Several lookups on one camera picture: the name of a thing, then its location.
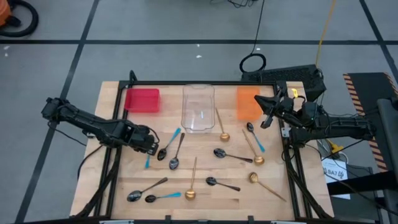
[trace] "black floor line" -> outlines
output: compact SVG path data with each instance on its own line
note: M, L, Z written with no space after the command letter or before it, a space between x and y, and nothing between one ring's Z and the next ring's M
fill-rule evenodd
M376 39L381 43L380 44L380 48L384 54L384 57L387 60L388 66L391 69L392 75L395 77L395 79L398 81L398 69L397 66L394 63L394 59L392 58L390 51L388 51L387 45L384 42L381 33L379 31L379 29L377 28L377 25L373 19L373 16L368 8L368 5L366 5L365 0L359 0L359 2L361 3L361 6L363 8L363 11L365 12L366 17L368 18L368 21L372 27L372 30L374 32L374 35L376 36Z
M153 44L254 44L254 40L0 40L0 44L93 44L93 45L153 45ZM257 40L267 45L318 45L319 40ZM324 40L323 45L378 45L378 40ZM389 40L396 45L398 40Z
M94 18L95 11L96 11L99 1L100 0L94 0L94 3L91 7L90 14L87 18L87 22L86 22L83 34L81 35L81 40L85 40L87 38L88 31L90 29L91 23L93 22L93 18ZM84 46L84 43L82 42L79 44L79 46L76 50L76 53L72 60L72 64L70 66L67 79L65 80L65 84L63 86L60 98L65 99L68 94L70 85L72 83L73 76L75 74L76 67L78 65L78 61L80 59L81 51L83 50L83 46ZM16 223L22 223L25 220L26 213L29 209L30 202L32 201L33 194L35 192L37 183L38 183L40 175L42 173L44 162L45 162L45 159L47 158L47 154L49 152L51 142L54 137L54 129L56 127L57 127L57 124L52 123L51 128L49 128L49 130L47 131L47 135L44 139L44 143L43 143L42 149L40 151L39 158L37 159L32 177L30 178L30 181L29 181L28 187L26 189L24 198L22 200L21 206L19 207L19 211L18 211L16 220L15 220Z

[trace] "gray floor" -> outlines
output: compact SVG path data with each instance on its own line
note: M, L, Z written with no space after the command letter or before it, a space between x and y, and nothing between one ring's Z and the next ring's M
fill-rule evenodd
M94 0L31 0L40 14L38 29L27 40L79 40ZM319 40L331 1L266 0L259 39ZM398 40L395 0L366 1L384 40ZM260 2L235 9L209 0L100 0L88 40L244 40L256 33ZM24 18L23 9L16 12ZM377 40L359 1L337 0L326 40ZM40 111L46 97L59 96L77 44L1 44L0 37L0 223L16 220L42 149L48 127ZM398 60L398 46L387 46ZM102 81L126 79L133 69L140 80L239 80L239 62L251 44L85 45L68 99L94 112ZM315 62L316 45L258 45L267 68ZM248 62L245 69L257 68ZM320 68L330 113L355 113L343 73L387 72L379 45L324 45ZM84 141L67 124L58 129ZM341 138L341 145L354 142ZM76 187L84 147L55 134L25 221L65 218ZM376 165L366 143L346 151L349 163Z

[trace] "blue handle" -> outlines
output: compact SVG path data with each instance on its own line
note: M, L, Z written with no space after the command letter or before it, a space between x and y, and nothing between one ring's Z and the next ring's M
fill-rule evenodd
M167 197L181 197L181 192L175 192L169 195L160 196L158 198L167 198Z
M170 139L170 142L168 143L168 145L175 139L175 137L178 136L178 134L180 134L181 132L181 128L177 128L177 130L175 130L173 137Z
M146 163L145 163L145 169L148 169L149 168L149 159L150 159L150 157L149 157L149 155L147 156L147 161L146 161Z
M261 152L265 152L265 151L266 151L266 149L264 148L264 146L262 146L262 144L260 143L260 141L257 139L257 136L256 136L256 135L254 135L254 137L256 138L256 142L257 142L257 144L260 146Z

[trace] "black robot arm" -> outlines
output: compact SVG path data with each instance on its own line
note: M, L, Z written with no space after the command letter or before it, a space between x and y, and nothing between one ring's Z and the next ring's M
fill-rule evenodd
M294 99L287 96L286 86L279 88L274 97L256 95L254 99L264 114L268 115L261 127L268 128L273 116L282 119L291 126L289 136L293 147L304 147L306 142L313 139L345 136L370 140L376 131L364 116L329 116L316 102L304 101L301 109L294 111Z
M100 118L76 108L68 100L47 98L42 115L49 121L66 121L81 128L84 134L94 134L107 147L130 146L137 152L153 156L159 146L159 139L155 142L155 137L149 134L151 128L126 119Z

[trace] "yellow cable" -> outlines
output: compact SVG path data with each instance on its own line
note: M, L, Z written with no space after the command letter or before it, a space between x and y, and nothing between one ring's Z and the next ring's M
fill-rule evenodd
M325 37L326 31L328 30L329 21L331 19L331 15L333 14L333 10L335 9L335 4L336 4L336 0L333 0L333 2L331 4L330 11L329 11L328 20L326 21L325 27L323 28L321 39L319 40L317 58L315 59L315 66L317 68L318 68L319 56L321 54L321 45L322 45L322 42L323 42L323 38Z

